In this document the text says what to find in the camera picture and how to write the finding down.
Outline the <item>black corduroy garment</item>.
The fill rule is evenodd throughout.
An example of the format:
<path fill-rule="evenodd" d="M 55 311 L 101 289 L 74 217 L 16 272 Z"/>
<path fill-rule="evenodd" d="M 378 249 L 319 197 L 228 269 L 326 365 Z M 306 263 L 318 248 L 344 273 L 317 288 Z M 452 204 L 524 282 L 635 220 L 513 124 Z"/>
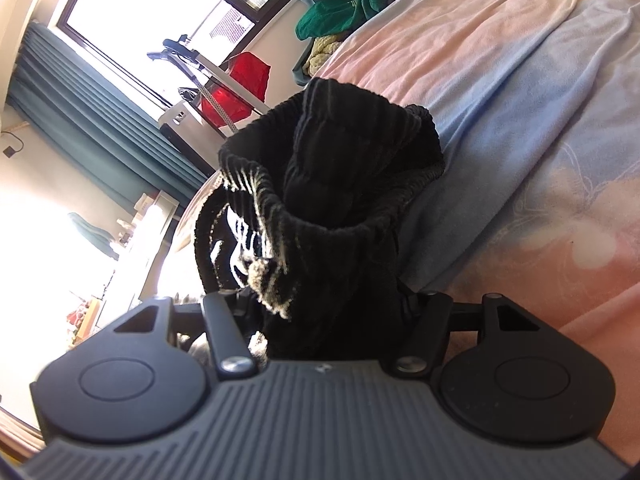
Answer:
<path fill-rule="evenodd" d="M 198 215 L 206 292 L 248 288 L 275 360 L 370 360 L 409 312 L 399 230 L 445 169 L 430 112 L 315 79 L 229 138 Z"/>

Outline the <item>clothes drying rack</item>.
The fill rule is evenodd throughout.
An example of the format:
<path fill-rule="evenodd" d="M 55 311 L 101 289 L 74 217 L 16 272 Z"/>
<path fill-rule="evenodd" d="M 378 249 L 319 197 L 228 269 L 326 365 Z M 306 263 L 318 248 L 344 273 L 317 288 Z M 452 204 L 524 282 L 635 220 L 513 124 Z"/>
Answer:
<path fill-rule="evenodd" d="M 166 61 L 186 77 L 190 87 L 180 87 L 180 96 L 209 125 L 236 133 L 238 122 L 270 111 L 262 92 L 267 89 L 270 67 L 260 58 L 250 52 L 236 54 L 221 68 L 190 42 L 187 34 L 177 40 L 165 39 L 160 52 L 148 52 L 146 57 Z"/>

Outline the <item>pastel bed duvet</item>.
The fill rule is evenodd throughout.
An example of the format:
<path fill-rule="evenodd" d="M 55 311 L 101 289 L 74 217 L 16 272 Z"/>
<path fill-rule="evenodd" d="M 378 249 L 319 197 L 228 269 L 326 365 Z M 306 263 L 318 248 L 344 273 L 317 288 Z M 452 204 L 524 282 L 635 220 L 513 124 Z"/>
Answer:
<path fill-rule="evenodd" d="M 601 437 L 639 458 L 639 0 L 396 0 L 321 76 L 435 119 L 447 167 L 400 275 L 502 292 L 612 370 Z"/>

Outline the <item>yellow knitted cloth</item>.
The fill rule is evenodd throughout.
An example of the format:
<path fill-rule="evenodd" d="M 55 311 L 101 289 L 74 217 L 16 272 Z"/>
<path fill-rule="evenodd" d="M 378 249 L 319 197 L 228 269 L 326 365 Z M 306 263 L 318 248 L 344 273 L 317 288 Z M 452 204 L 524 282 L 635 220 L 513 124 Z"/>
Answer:
<path fill-rule="evenodd" d="M 310 52 L 304 56 L 303 74 L 312 77 L 318 73 L 318 70 L 334 55 L 349 35 L 350 32 L 340 32 L 336 35 L 314 38 Z"/>

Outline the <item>teal curtain near window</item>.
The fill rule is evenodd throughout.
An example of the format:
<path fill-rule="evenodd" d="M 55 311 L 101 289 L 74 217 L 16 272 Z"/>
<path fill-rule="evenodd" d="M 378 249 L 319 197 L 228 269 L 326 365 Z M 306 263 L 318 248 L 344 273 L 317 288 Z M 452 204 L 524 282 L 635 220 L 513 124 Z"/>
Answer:
<path fill-rule="evenodd" d="M 8 103 L 128 211 L 141 195 L 160 191 L 184 208 L 206 181 L 154 118 L 43 24 L 25 30 Z"/>

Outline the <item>green garment pile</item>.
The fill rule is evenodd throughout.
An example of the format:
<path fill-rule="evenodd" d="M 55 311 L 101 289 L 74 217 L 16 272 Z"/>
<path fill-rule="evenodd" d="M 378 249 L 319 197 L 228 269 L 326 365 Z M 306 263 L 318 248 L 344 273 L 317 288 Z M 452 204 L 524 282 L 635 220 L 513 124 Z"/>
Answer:
<path fill-rule="evenodd" d="M 352 32 L 389 3 L 390 0 L 320 0 L 300 18 L 295 35 L 306 40 Z"/>

